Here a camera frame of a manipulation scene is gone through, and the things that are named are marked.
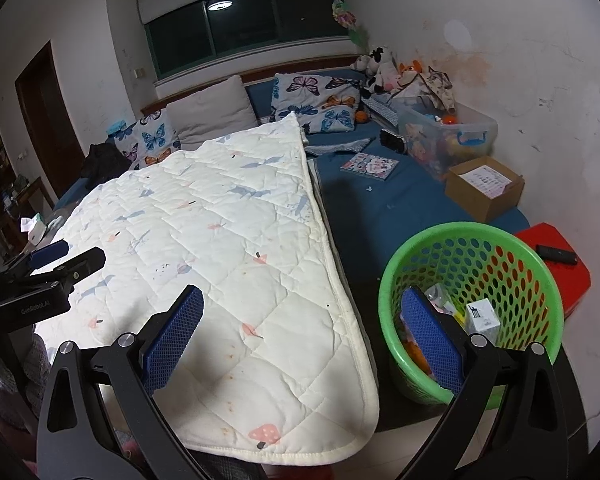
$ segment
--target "white quilted blanket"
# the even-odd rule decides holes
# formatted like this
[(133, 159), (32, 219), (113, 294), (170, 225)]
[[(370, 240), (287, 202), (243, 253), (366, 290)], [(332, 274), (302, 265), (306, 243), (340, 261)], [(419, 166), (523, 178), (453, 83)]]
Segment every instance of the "white quilted blanket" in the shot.
[(51, 354), (67, 339), (109, 345), (187, 284), (202, 290), (202, 321), (154, 395), (185, 446), (318, 465), (371, 438), (376, 383), (295, 115), (99, 186), (60, 238), (71, 247), (64, 260), (98, 246), (107, 263), (75, 287), (69, 312), (37, 326)]

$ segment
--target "transparent storage box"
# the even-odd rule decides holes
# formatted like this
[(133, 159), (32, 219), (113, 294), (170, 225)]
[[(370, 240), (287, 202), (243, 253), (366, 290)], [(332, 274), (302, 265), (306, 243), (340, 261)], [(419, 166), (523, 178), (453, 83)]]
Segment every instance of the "transparent storage box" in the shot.
[(398, 131), (415, 158), (434, 178), (443, 180), (449, 168), (488, 155), (498, 135), (498, 123), (486, 115), (456, 103), (458, 124), (435, 120), (428, 98), (397, 98), (391, 108), (398, 115)]

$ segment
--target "ceiling light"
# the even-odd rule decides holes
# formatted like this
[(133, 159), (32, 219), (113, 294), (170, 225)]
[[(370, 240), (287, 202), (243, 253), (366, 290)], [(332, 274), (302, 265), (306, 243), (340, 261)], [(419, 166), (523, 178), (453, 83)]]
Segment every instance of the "ceiling light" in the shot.
[(229, 0), (226, 0), (224, 2), (216, 2), (214, 4), (209, 5), (206, 10), (222, 10), (222, 9), (226, 9), (227, 7), (231, 7), (234, 3), (230, 2)]

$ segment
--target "metal screw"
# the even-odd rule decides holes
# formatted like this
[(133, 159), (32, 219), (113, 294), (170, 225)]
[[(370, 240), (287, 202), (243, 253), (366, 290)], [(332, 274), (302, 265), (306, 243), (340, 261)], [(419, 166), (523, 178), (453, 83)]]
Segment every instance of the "metal screw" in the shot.
[(540, 343), (531, 343), (531, 351), (536, 355), (544, 354), (544, 346)]
[(487, 346), (487, 338), (482, 334), (473, 334), (471, 336), (471, 344), (477, 346), (478, 348), (483, 348)]
[(123, 334), (118, 338), (118, 344), (122, 346), (122, 348), (131, 346), (136, 340), (136, 336), (133, 334)]
[(65, 341), (60, 345), (60, 353), (68, 354), (71, 350), (74, 349), (74, 343), (72, 341)]

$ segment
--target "orange butterfly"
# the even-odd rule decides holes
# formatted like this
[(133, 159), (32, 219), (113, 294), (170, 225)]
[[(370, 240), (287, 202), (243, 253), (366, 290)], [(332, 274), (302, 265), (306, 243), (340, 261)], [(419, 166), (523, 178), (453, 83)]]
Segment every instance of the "orange butterfly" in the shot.
[(327, 108), (331, 108), (332, 106), (340, 106), (345, 105), (350, 108), (356, 107), (356, 98), (351, 97), (343, 97), (342, 99), (338, 99), (335, 95), (330, 95), (327, 97), (327, 101), (322, 105), (322, 109), (326, 110)]
[(154, 164), (158, 164), (158, 162), (162, 162), (169, 155), (171, 155), (171, 148), (167, 148), (166, 150), (164, 150), (160, 155), (158, 155), (158, 158), (149, 155), (146, 156), (144, 158), (144, 163), (148, 166), (152, 166)]

